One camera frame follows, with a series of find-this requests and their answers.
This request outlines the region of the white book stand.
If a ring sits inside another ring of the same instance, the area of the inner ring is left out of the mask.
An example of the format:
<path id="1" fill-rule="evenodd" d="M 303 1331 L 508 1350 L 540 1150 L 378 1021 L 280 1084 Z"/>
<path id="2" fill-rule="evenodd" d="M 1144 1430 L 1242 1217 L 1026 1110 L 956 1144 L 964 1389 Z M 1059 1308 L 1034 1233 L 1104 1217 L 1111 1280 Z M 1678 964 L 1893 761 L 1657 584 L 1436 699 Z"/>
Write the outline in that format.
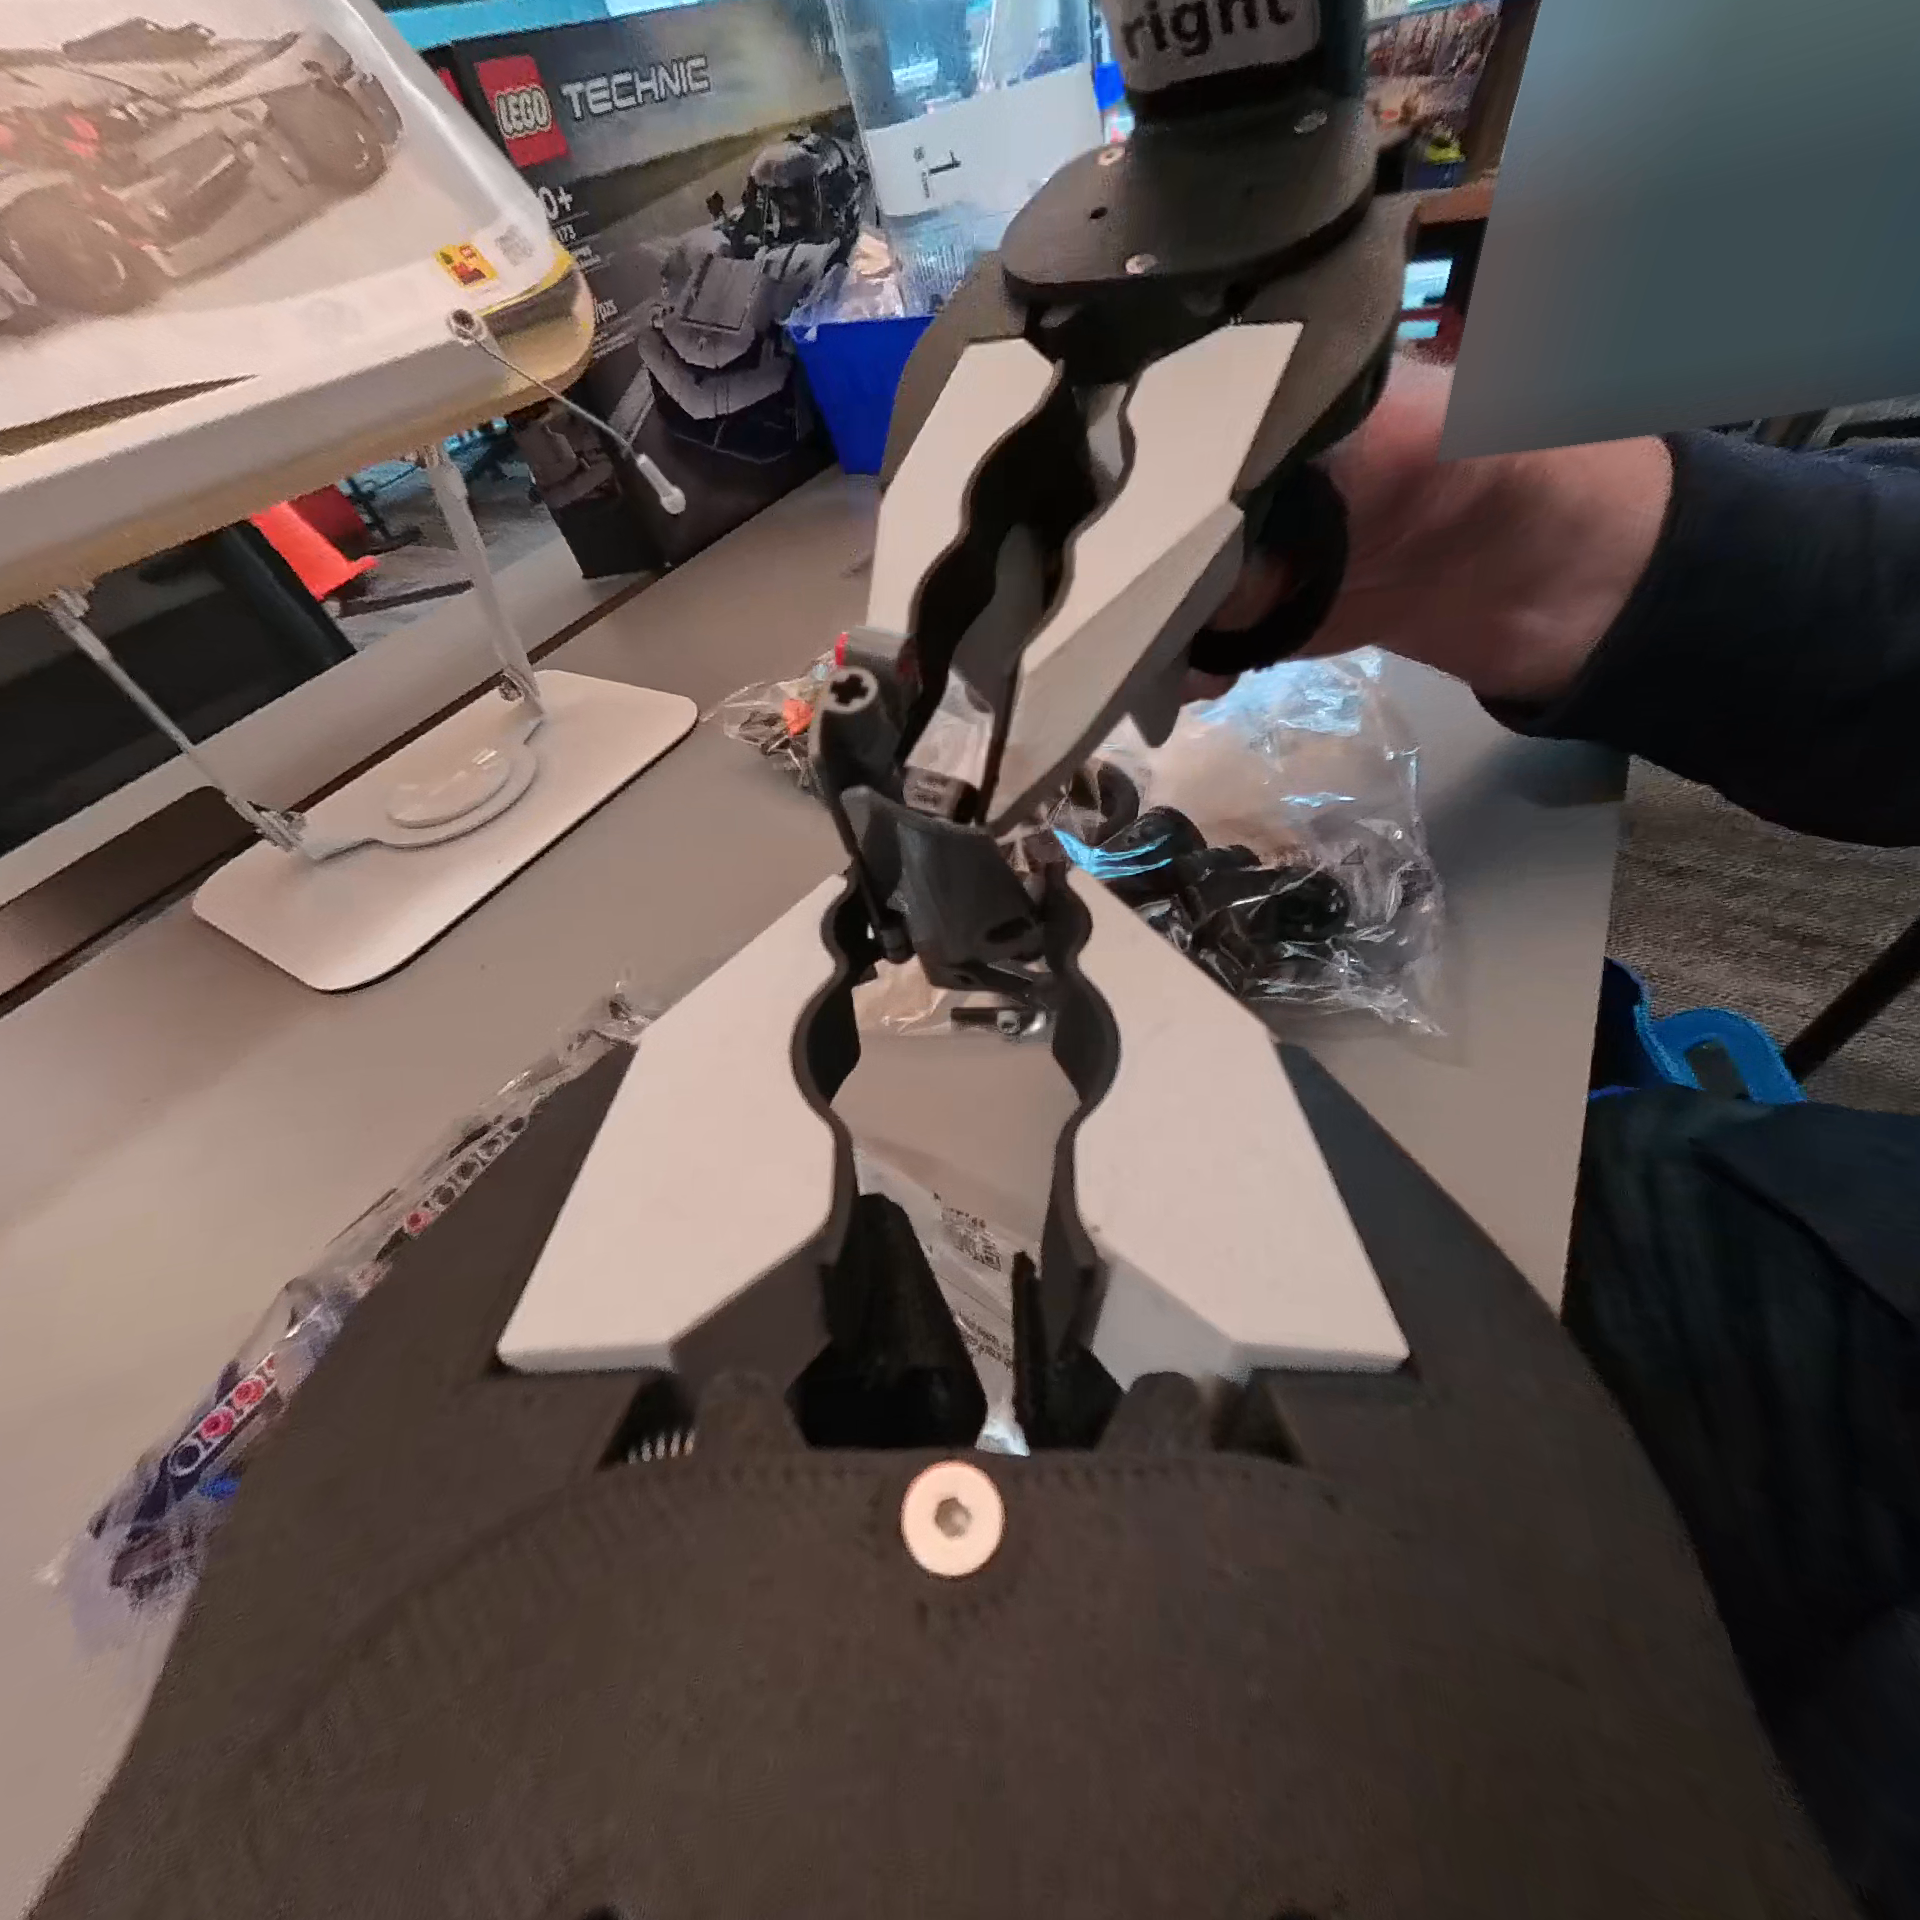
<path id="1" fill-rule="evenodd" d="M 559 396 L 591 343 L 577 326 L 494 334 L 456 314 L 460 337 L 508 370 L 502 409 L 471 420 L 417 419 L 386 439 L 372 425 L 331 429 L 290 470 L 253 481 L 142 494 L 113 521 L 40 521 L 52 543 L 4 539 L 4 612 L 34 610 L 58 636 L 57 664 L 83 685 L 118 693 L 172 757 L 116 795 L 82 802 L 68 823 L 34 827 L 34 855 L 4 857 L 4 901 L 23 904 L 28 871 L 57 877 L 133 833 L 138 801 L 216 799 L 246 846 L 198 883 L 198 921 L 319 992 L 350 992 L 410 964 L 438 936 L 508 885 L 535 857 L 642 775 L 693 727 L 689 698 L 540 665 L 502 576 L 493 571 L 469 484 L 446 440 L 537 396 Z M 111 638 L 111 572 L 217 532 L 382 457 L 422 456 L 449 517 L 469 590 L 446 606 L 443 636 L 417 626 L 349 649 L 292 690 L 194 736 L 161 693 L 157 665 L 138 665 Z"/>

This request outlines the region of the clear bag of black red parts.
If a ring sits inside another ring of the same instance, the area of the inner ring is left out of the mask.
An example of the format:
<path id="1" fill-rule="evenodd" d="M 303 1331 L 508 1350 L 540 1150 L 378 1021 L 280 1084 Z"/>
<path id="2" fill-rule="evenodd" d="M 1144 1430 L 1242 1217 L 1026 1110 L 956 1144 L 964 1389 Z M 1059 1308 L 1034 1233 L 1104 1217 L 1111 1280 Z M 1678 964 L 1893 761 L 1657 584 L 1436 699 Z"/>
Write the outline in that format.
<path id="1" fill-rule="evenodd" d="M 813 709 L 833 670 L 833 653 L 820 653 L 794 679 L 734 688 L 717 702 L 712 718 L 727 740 L 777 763 L 808 792 L 813 791 Z"/>

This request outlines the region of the dark lego set box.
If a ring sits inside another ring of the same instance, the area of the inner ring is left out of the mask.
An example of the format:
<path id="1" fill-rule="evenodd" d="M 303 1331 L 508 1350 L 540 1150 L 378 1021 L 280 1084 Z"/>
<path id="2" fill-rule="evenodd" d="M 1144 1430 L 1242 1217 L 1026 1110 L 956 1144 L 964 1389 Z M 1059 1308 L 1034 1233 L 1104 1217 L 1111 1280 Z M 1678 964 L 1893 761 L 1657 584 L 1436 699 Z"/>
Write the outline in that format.
<path id="1" fill-rule="evenodd" d="M 592 311 L 514 419 L 581 572 L 660 572 L 833 461 L 789 320 L 855 259 L 873 169 L 827 4 L 686 4 L 435 49 Z"/>

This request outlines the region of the lego instruction booklet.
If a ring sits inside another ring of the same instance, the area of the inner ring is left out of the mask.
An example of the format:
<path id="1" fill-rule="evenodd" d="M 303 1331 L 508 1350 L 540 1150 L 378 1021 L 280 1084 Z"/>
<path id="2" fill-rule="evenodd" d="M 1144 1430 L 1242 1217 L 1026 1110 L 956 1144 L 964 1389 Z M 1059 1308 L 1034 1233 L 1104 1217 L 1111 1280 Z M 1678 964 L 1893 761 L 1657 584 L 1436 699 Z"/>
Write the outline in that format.
<path id="1" fill-rule="evenodd" d="M 502 409 L 577 326 L 535 189 L 378 4 L 4 4 L 4 539 Z"/>

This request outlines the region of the person's legs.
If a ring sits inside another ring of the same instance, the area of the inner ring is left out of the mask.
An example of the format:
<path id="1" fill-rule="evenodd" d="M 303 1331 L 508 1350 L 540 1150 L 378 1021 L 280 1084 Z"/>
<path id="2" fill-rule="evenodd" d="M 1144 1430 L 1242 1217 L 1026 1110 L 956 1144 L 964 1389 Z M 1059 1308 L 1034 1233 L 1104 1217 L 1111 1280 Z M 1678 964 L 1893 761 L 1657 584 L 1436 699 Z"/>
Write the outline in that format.
<path id="1" fill-rule="evenodd" d="M 1917 1915 L 1917 1118 L 1586 1107 L 1563 1323 L 1866 1915 Z"/>

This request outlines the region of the small black lego assembly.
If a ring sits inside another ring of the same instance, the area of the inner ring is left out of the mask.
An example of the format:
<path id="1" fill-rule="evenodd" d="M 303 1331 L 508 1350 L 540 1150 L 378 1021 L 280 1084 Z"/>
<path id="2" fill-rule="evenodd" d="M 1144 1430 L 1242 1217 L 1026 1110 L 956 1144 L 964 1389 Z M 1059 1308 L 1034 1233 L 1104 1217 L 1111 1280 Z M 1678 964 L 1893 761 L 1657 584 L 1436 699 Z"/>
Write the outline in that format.
<path id="1" fill-rule="evenodd" d="M 957 1023 L 1035 1031 L 1051 1013 L 1044 905 L 983 825 L 995 709 L 967 681 L 923 696 L 915 647 L 851 626 L 822 665 L 806 768 L 868 916 L 864 952 L 915 961 Z"/>

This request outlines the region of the person's right forearm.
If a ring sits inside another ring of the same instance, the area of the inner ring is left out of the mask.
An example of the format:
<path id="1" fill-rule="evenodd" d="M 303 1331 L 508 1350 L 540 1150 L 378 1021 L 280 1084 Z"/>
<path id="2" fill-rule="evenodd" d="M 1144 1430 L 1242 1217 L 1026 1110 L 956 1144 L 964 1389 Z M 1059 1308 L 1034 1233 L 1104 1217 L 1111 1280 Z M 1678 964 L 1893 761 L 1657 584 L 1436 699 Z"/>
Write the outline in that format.
<path id="1" fill-rule="evenodd" d="M 1515 731 L 1591 741 L 1813 838 L 1917 844 L 1916 442 L 1669 436 L 1661 533 L 1542 690 L 1475 681 Z"/>

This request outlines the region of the person's right hand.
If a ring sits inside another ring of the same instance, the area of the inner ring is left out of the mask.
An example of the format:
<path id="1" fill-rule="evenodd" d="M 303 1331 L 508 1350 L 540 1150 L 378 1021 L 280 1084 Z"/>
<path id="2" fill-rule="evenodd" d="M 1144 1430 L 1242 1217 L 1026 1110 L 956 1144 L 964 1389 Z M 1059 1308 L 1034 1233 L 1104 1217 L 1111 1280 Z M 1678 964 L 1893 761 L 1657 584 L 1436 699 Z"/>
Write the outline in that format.
<path id="1" fill-rule="evenodd" d="M 1397 356 L 1365 425 L 1322 457 L 1348 568 L 1304 656 L 1365 647 L 1493 704 L 1556 699 L 1616 621 L 1672 491 L 1665 440 L 1442 461 L 1448 366 Z"/>

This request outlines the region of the small blue plastic part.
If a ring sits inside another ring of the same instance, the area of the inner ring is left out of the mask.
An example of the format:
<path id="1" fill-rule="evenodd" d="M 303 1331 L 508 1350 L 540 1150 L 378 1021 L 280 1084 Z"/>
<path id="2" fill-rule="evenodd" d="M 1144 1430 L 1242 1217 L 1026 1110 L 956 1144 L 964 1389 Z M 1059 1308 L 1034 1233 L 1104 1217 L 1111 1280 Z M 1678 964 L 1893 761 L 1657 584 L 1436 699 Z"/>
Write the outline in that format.
<path id="1" fill-rule="evenodd" d="M 1770 1032 L 1731 1008 L 1657 1013 L 1638 971 L 1604 959 L 1586 1097 L 1638 1090 L 1698 1090 L 1760 1107 L 1787 1107 L 1808 1092 Z"/>

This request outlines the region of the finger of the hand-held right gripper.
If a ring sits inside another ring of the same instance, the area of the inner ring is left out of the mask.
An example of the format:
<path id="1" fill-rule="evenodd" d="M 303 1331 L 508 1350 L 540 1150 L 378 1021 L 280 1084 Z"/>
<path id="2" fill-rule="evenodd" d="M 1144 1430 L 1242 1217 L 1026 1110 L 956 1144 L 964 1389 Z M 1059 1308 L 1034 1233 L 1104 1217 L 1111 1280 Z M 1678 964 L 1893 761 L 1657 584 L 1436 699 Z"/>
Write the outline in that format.
<path id="1" fill-rule="evenodd" d="M 1138 371 L 1120 419 L 1121 481 L 1076 528 L 1064 584 L 1020 653 L 986 827 L 1071 780 L 1121 723 L 1166 741 L 1191 644 L 1239 576 L 1239 472 L 1300 337 L 1300 320 L 1234 322 Z"/>
<path id="2" fill-rule="evenodd" d="M 972 343 L 906 445 L 876 512 L 868 667 L 906 757 L 957 670 L 995 723 L 1059 572 L 1071 387 L 1026 341 Z"/>

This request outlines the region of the orange red cone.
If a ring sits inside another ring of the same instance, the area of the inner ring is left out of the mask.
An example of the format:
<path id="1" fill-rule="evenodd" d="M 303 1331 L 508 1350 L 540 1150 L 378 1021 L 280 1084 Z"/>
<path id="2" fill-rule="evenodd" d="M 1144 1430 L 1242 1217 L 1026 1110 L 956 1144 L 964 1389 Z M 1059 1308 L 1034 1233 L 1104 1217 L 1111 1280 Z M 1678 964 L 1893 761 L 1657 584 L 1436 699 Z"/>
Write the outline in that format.
<path id="1" fill-rule="evenodd" d="M 346 552 L 293 501 L 275 501 L 251 521 L 315 601 L 339 606 L 361 596 L 378 571 L 374 556 Z"/>

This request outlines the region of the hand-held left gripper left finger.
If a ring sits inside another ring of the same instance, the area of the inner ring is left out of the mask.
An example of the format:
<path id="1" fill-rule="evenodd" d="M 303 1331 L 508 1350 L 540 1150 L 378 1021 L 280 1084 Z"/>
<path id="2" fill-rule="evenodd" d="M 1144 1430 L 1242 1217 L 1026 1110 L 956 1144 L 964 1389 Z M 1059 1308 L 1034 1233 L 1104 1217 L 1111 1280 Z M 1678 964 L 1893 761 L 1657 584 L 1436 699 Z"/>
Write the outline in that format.
<path id="1" fill-rule="evenodd" d="M 964 1337 L 833 1107 L 874 954 L 831 877 L 637 1039 L 498 1345 L 516 1374 L 645 1374 L 617 1452 L 689 1452 L 717 1378 L 772 1389 L 811 1445 L 978 1443 Z"/>

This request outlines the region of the white-labelled bag of dark parts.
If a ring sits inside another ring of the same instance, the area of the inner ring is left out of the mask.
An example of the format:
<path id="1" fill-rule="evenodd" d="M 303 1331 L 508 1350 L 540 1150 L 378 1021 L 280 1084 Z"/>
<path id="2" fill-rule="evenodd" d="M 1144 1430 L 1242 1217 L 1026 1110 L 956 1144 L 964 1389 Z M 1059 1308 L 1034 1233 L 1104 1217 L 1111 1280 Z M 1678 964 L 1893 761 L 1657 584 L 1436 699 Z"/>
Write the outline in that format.
<path id="1" fill-rule="evenodd" d="M 542 1107 L 660 1021 L 664 1001 L 617 986 L 531 1067 L 457 1118 L 396 1184 L 284 1282 L 192 1413 L 138 1457 L 83 1531 L 40 1572 L 83 1651 L 118 1647 L 177 1618 L 209 1541 L 265 1434 L 284 1418 L 349 1314 L 527 1134 Z"/>

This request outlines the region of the blue storage bin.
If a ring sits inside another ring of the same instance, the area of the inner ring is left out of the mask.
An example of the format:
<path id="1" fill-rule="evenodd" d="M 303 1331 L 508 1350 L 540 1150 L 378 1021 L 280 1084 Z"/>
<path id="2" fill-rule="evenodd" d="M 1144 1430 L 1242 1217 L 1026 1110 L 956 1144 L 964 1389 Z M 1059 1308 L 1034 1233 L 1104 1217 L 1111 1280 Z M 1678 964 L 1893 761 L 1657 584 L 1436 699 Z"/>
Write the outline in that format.
<path id="1" fill-rule="evenodd" d="M 902 374 L 929 326 L 930 315 L 792 315 L 784 322 L 848 474 L 880 474 Z"/>

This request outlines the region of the clear bag with white label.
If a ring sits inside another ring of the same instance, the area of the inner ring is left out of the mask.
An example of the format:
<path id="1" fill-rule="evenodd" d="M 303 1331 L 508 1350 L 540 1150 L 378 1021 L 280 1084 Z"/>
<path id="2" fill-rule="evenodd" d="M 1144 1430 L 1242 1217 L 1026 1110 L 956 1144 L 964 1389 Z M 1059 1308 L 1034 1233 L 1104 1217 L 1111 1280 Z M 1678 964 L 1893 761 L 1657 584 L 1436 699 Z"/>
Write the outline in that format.
<path id="1" fill-rule="evenodd" d="M 876 223 L 934 314 L 1102 140 L 1084 3 L 827 3 Z"/>

